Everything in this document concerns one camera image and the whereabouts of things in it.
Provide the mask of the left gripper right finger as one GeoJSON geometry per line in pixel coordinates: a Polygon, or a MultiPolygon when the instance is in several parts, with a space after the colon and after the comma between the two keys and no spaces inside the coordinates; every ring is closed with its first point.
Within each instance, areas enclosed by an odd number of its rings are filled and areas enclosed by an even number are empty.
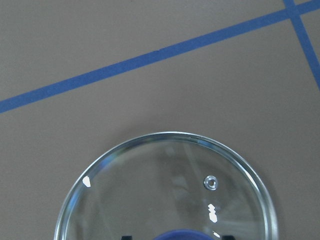
{"type": "Polygon", "coordinates": [[[221,240],[235,240],[235,237],[233,235],[223,235],[221,240]]]}

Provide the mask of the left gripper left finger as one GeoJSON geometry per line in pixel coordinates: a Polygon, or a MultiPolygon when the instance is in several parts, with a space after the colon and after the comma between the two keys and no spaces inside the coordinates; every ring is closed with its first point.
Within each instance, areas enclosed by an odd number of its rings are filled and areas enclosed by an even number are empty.
{"type": "Polygon", "coordinates": [[[125,235],[121,237],[121,240],[133,240],[133,237],[131,235],[125,235]]]}

